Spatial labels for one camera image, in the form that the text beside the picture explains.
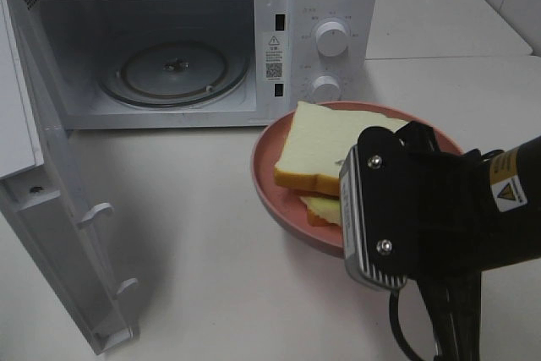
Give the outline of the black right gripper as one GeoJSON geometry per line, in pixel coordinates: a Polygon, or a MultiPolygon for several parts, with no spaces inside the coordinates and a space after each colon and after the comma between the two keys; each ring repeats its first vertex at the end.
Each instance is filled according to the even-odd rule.
{"type": "Polygon", "coordinates": [[[397,135],[414,174],[418,262],[413,279],[433,327],[434,359],[479,361],[480,273],[499,265],[498,210],[489,186],[489,169],[499,152],[444,152],[434,129],[416,121],[397,135]]]}

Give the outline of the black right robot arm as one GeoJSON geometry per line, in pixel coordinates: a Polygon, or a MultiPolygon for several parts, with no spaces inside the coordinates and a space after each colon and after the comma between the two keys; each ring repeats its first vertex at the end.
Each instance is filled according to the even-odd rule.
{"type": "Polygon", "coordinates": [[[480,357],[482,276],[540,256],[540,141],[444,152],[411,122],[393,135],[401,174],[396,268],[418,285],[438,360],[480,357]]]}

